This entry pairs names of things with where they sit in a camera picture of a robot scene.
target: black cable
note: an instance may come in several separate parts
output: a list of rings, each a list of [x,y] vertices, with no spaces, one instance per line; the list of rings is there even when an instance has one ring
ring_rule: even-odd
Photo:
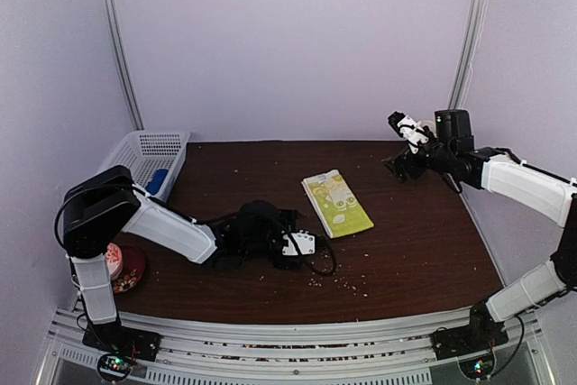
[[[516,162],[517,164],[521,164],[522,160],[513,153],[513,151],[509,148],[495,148],[497,151],[506,153],[514,162]],[[543,170],[543,169],[539,169],[538,167],[532,166],[530,164],[523,164],[523,167],[527,167],[528,169],[537,171],[543,175],[546,176],[550,176],[551,178],[560,180],[561,182],[564,182],[565,184],[570,184],[571,185],[571,181],[569,179],[564,178],[563,176],[559,176],[559,175],[555,175],[554,173],[551,173],[547,170]]]
[[[463,186],[461,185],[461,182],[456,182],[453,177],[451,177],[450,174],[448,173],[439,173],[439,176],[441,177],[441,179],[443,180],[443,182],[446,184],[447,187],[449,187],[449,189],[451,189],[451,191],[455,194],[461,194],[463,192]]]
[[[80,319],[81,319],[82,317],[86,317],[86,316],[87,316],[86,313],[82,313],[81,315],[78,315],[77,318],[76,318],[76,326],[77,326],[78,328],[80,328],[80,329],[81,329],[82,331],[84,331],[84,332],[86,332],[86,331],[88,330],[88,326],[87,326],[86,328],[83,328],[82,326],[80,326]]]
[[[421,128],[416,128],[414,125],[407,125],[407,124],[402,124],[398,126],[399,130],[401,128],[410,128],[411,130],[415,130],[418,133],[423,134],[424,136],[427,136],[426,131],[421,129]]]
[[[331,275],[333,275],[336,272],[336,267],[337,267],[336,254],[334,253],[333,247],[331,247],[330,243],[324,238],[324,236],[321,237],[321,239],[324,240],[325,248],[328,251],[329,255],[331,256],[332,267],[330,270],[318,270],[317,268],[315,268],[315,265],[313,265],[310,261],[308,261],[305,258],[304,254],[302,253],[302,251],[300,251],[300,247],[298,247],[298,243],[295,240],[292,233],[290,231],[288,231],[285,227],[283,227],[282,224],[279,223],[278,221],[276,221],[272,218],[269,218],[269,220],[280,229],[281,234],[284,232],[284,234],[286,234],[288,236],[289,240],[292,242],[292,244],[295,247],[295,250],[297,251],[298,259],[300,260],[300,262],[303,265],[305,265],[307,268],[309,268],[312,272],[314,272],[317,275],[322,275],[324,277],[330,277]]]
[[[64,200],[64,203],[62,204],[62,206],[56,213],[56,217],[54,218],[54,237],[56,238],[56,242],[59,244],[59,246],[62,247],[64,250],[66,250],[66,247],[64,246],[64,242],[62,242],[60,234],[58,233],[58,224],[60,222],[60,217],[62,216],[62,213],[64,212],[66,207],[70,204],[72,200],[74,200],[77,197],[83,196],[91,191],[97,191],[99,189],[107,189],[107,188],[133,190],[145,196],[145,193],[142,190],[138,189],[134,185],[128,185],[128,184],[102,184],[102,185],[96,185],[94,187],[84,188],[81,189],[80,191],[77,191],[76,193],[73,193],[70,197]]]
[[[523,343],[523,338],[525,337],[525,324],[523,323],[523,319],[521,319],[520,316],[515,316],[515,318],[521,324],[521,335],[519,336],[519,341],[517,343],[517,346],[515,346],[515,350],[513,351],[511,356],[509,356],[509,358],[503,363],[503,365],[501,365],[497,371],[495,371],[494,373],[489,375],[490,380],[493,379],[498,374],[501,374],[503,372],[503,370],[505,370],[507,368],[507,366],[509,364],[511,364],[511,362],[513,361],[513,358],[515,358],[515,355],[517,355],[517,352],[519,352],[519,348],[521,347],[521,344]]]
[[[122,376],[114,376],[114,378],[112,380],[110,380],[108,377],[104,376],[101,372],[100,372],[100,366],[101,365],[105,365],[105,359],[110,358],[111,356],[114,356],[116,358],[118,358],[119,360],[121,360],[122,362],[126,362],[127,364],[130,365],[130,368],[127,369]],[[113,383],[118,383],[118,382],[122,382],[123,380],[125,380],[126,378],[128,378],[128,376],[130,375],[130,373],[133,372],[133,366],[136,364],[136,362],[134,361],[134,359],[129,359],[126,356],[117,354],[117,353],[105,353],[103,354],[100,358],[98,358],[98,361],[96,363],[96,372],[98,373],[98,376],[100,376],[100,378],[106,381],[106,382],[110,382],[112,381]]]

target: blue object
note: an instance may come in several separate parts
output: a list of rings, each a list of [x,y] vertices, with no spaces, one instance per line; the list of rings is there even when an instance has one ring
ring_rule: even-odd
[[[152,175],[152,179],[151,181],[146,185],[146,190],[151,193],[152,195],[155,195],[156,193],[159,192],[160,187],[162,187],[162,182],[164,182],[164,179],[166,178],[166,175],[169,174],[168,169],[158,169],[154,172],[154,175]]]

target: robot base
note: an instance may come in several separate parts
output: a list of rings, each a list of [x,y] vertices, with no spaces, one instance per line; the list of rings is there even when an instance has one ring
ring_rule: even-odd
[[[433,340],[436,359],[439,361],[490,349],[489,339],[472,339],[469,325],[435,331],[431,334],[431,339]],[[490,340],[494,340],[493,346],[505,344],[508,342],[507,333],[498,328],[491,334]]]
[[[144,361],[155,361],[156,354],[160,347],[160,335],[152,333],[150,331],[143,331],[140,329],[132,329],[122,327],[122,332],[124,333],[124,338],[126,341],[134,342],[134,347],[136,348],[135,358]],[[82,343],[88,347],[94,347],[99,351],[108,352],[109,347],[104,346],[90,331],[84,333],[84,338]],[[126,358],[133,357],[133,347],[131,345],[126,345],[124,348],[120,349],[119,355]]]

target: wire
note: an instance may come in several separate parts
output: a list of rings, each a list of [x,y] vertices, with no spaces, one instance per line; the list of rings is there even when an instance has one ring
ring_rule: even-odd
[[[455,181],[449,173],[439,173],[439,176],[453,193],[461,194],[463,192],[463,186],[461,185],[461,182]]]
[[[130,373],[133,372],[133,366],[135,365],[135,362],[134,362],[133,360],[129,359],[128,357],[126,357],[126,356],[123,356],[123,355],[118,354],[118,353],[105,353],[105,354],[102,355],[100,358],[98,358],[98,362],[96,363],[96,371],[98,372],[98,376],[100,376],[100,378],[101,378],[103,381],[104,381],[104,380],[105,380],[106,382],[111,381],[108,377],[106,377],[105,375],[103,375],[103,374],[100,372],[100,366],[101,366],[101,365],[106,366],[105,360],[106,360],[107,358],[112,357],[112,356],[114,356],[114,357],[118,358],[119,360],[121,360],[122,362],[126,362],[127,364],[130,365],[130,368],[127,369],[127,370],[123,373],[122,376],[119,376],[119,377],[115,377],[115,376],[114,376],[114,379],[112,380],[113,383],[122,382],[123,380],[125,380],[125,379],[130,375]]]
[[[522,160],[513,153],[513,151],[509,148],[495,148],[497,151],[506,153],[514,162],[516,162],[517,164],[521,164]],[[564,182],[565,184],[569,184],[571,185],[571,181],[569,179],[566,179],[562,176],[559,175],[555,175],[554,173],[551,173],[547,170],[543,170],[543,169],[539,169],[538,167],[532,166],[530,164],[523,164],[523,167],[527,167],[528,169],[534,170],[534,171],[538,171],[539,173],[546,175],[546,176],[550,176],[551,178],[560,180],[561,182]]]
[[[517,352],[519,352],[519,348],[521,347],[521,344],[523,343],[523,338],[525,337],[525,324],[523,323],[523,319],[521,319],[520,316],[515,316],[515,318],[519,321],[519,323],[521,325],[521,335],[519,336],[519,341],[517,343],[517,346],[515,346],[515,350],[513,351],[511,356],[509,356],[509,358],[503,363],[503,365],[501,365],[497,371],[488,375],[489,380],[491,380],[492,378],[494,378],[498,374],[501,374],[507,368],[507,366],[509,364],[511,364],[511,362],[515,358],[515,355],[517,355]]]
[[[64,203],[62,204],[62,206],[60,207],[60,209],[56,213],[56,217],[54,218],[54,237],[56,238],[56,242],[59,244],[60,247],[62,247],[64,250],[66,250],[66,247],[64,246],[64,242],[62,241],[62,238],[60,238],[60,234],[58,231],[58,225],[59,225],[62,213],[64,212],[66,207],[70,204],[70,202],[72,200],[74,200],[75,198],[83,196],[86,193],[89,193],[91,191],[97,191],[99,189],[108,189],[108,188],[133,190],[133,191],[141,193],[143,196],[146,196],[146,194],[142,190],[135,187],[134,185],[128,185],[128,184],[103,184],[103,185],[97,185],[94,187],[83,188],[80,191],[73,193],[70,197],[68,197],[67,199],[64,200]]]
[[[88,330],[88,326],[87,326],[86,328],[80,326],[80,319],[81,319],[82,317],[86,317],[86,316],[87,316],[86,313],[82,313],[81,315],[77,316],[77,318],[76,318],[76,326],[77,326],[78,328],[80,328],[80,329],[81,329],[82,331],[84,331],[84,332],[86,332],[86,331]]]
[[[399,128],[399,130],[400,130],[401,128],[410,128],[411,130],[414,130],[414,131],[416,131],[417,133],[421,133],[421,134],[423,134],[424,136],[427,136],[425,130],[423,130],[423,129],[421,129],[421,128],[416,128],[414,125],[402,124],[402,125],[399,125],[398,128]]]

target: metal frame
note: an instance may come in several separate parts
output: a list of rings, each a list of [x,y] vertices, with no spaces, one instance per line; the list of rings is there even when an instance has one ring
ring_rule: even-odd
[[[99,352],[82,344],[83,332],[72,311],[59,309],[50,326],[36,384],[52,383],[58,360],[92,368]],[[429,335],[441,326],[467,323],[469,308],[421,316],[324,325],[226,325],[121,313],[127,326],[162,335],[156,362],[139,362],[133,378],[147,383],[251,383],[254,385],[332,383],[357,385],[421,375],[456,362],[437,361]],[[524,315],[526,342],[542,385],[554,385],[534,313]],[[519,325],[507,323],[516,344]]]
[[[481,33],[481,23],[486,0],[471,0],[469,20],[463,42],[463,50],[459,59],[457,75],[454,79],[453,93],[449,101],[449,108],[459,108],[463,103],[464,92],[469,80],[471,71],[472,55],[477,45],[477,40]]]
[[[106,17],[108,18],[108,30],[110,31],[110,37],[112,39],[114,49],[114,57],[116,59],[116,67],[118,69],[118,75],[123,87],[124,100],[126,102],[131,121],[133,122],[134,129],[143,130],[144,122],[142,121],[142,115],[134,95],[133,82],[131,81],[130,74],[128,72],[128,63],[126,62],[126,55],[124,54],[124,46],[120,36],[120,27],[118,25],[118,17],[116,16],[114,0],[104,0],[104,3],[106,9]]]

